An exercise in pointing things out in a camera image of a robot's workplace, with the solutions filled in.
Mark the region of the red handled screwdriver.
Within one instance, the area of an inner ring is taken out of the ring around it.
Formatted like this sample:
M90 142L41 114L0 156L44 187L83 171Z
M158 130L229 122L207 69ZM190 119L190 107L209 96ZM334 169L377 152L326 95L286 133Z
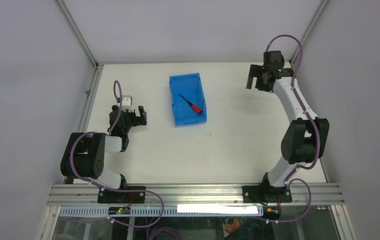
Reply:
M193 104L191 101L189 101L187 98L185 98L182 94L179 94L181 98L184 99L184 101L190 106L190 108L198 115L202 113L202 109L199 108L197 105Z

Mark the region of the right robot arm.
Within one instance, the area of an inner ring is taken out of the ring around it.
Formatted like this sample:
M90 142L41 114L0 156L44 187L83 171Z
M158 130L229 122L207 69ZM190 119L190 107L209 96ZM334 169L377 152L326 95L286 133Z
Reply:
M280 100L289 120L281 141L281 158L275 167L265 173L258 186L266 198L286 194L290 178L300 169L312 169L323 155L330 123L320 118L303 97L296 73L285 67L279 50L263 53L263 64L252 64L246 88L274 93Z

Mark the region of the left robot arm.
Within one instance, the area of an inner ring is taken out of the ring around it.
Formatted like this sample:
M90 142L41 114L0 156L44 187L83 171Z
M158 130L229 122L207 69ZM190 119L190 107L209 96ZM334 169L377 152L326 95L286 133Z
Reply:
M139 114L132 106L120 111L118 105L113 105L109 114L109 124L113 128L111 134L71 133L60 162L61 174L95 184L103 190L127 191L125 176L106 168L104 157L106 153L125 152L131 128L147 125L147 113L144 107L140 105L138 112Z

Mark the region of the blue plastic bin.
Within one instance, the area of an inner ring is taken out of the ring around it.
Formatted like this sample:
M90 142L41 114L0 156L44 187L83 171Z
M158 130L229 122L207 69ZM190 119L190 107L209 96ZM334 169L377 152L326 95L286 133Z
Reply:
M169 77L172 112L177 127L203 124L207 107L199 73Z

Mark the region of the orange object under table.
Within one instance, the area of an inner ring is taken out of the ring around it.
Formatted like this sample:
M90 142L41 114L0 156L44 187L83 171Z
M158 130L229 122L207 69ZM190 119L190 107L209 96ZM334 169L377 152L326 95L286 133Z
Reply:
M232 233L236 232L245 224L245 222L246 221L243 218L238 217L229 217L225 219L225 221L223 222L224 237L227 237Z

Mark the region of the right aluminium frame post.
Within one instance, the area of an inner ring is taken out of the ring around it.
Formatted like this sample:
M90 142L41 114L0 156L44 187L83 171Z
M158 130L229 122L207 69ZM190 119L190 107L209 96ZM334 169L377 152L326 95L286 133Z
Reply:
M302 37L299 39L299 41L303 47L307 44L309 38L313 34L313 31L314 31L317 23L321 19L324 11L326 10L329 2L330 2L329 0L321 0L320 1L320 4L316 8L316 10L315 10L312 18L310 19L304 33L302 34ZM298 61L300 59L300 55L301 55L301 49L299 46L297 46L295 51L293 52L290 60L289 60L291 66L294 66L298 63Z

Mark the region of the aluminium frame post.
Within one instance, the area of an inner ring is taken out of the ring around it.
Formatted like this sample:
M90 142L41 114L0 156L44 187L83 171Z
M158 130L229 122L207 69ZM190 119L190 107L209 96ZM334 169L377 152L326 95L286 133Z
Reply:
M302 37L299 39L299 41L303 47L307 44L309 38L313 34L313 31L314 31L317 23L321 19L324 11L326 10L329 2L330 2L329 0L321 0L320 1L320 4L316 8L316 10L315 10L312 18L310 19L304 33L302 34ZM297 46L295 51L293 52L290 60L289 60L291 66L294 66L298 63L298 61L300 59L300 55L301 55L301 49L299 46Z
M91 52L86 40L84 39L84 36L81 33L77 23L75 22L70 10L68 9L66 2L64 0L54 0L54 2L58 6L60 13L66 20L68 27L70 28L72 34L74 35L75 39L77 40L79 46L83 50L87 59L89 60L91 65L96 69L98 67L98 62L94 57L93 53Z

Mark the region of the left aluminium frame post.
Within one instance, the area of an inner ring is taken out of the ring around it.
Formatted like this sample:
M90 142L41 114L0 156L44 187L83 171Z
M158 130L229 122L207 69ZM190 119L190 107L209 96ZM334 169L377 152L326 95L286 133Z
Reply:
M91 65L96 69L98 67L98 62L94 57L93 53L91 52L86 40L84 39L84 36L81 33L77 23L75 22L70 10L68 9L66 2L64 0L54 0L54 2L58 6L60 13L66 20L68 27L70 28L72 34L74 35L75 39L77 40L79 46L83 50L87 59L89 60Z

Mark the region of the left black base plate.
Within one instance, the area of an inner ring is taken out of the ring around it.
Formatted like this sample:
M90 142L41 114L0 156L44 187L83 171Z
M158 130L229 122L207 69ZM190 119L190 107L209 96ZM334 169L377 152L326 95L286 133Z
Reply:
M115 192L100 190L97 198L99 204L143 204L145 202L144 186L128 186L128 190L133 192Z

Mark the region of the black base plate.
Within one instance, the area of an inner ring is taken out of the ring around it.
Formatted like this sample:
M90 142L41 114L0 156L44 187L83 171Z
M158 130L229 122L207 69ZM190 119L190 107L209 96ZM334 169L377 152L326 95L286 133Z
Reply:
M115 192L100 190L97 198L99 204L143 204L145 202L144 186L128 186L128 190L133 192Z
M263 185L242 186L242 197L244 203L291 203L293 201L291 192L285 187L273 187Z

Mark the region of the aluminium front rail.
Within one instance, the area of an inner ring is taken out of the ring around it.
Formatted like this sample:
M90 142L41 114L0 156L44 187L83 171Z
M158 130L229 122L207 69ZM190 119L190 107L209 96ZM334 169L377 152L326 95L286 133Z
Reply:
M226 206L260 205L244 203L242 186L257 184L134 184L146 187L145 202L135 206L176 206L180 204L218 204ZM305 206L308 200L313 206L344 205L345 201L336 183L293 183L290 187L291 203L282 206ZM55 184L47 204L49 206L125 206L118 203L98 203L100 189L87 184Z

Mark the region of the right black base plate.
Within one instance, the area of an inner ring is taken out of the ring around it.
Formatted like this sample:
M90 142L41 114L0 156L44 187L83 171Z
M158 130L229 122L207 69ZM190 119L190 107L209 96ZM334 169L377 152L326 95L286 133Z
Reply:
M263 185L242 186L242 197L244 203L291 203L293 201L291 192L285 187L273 187Z

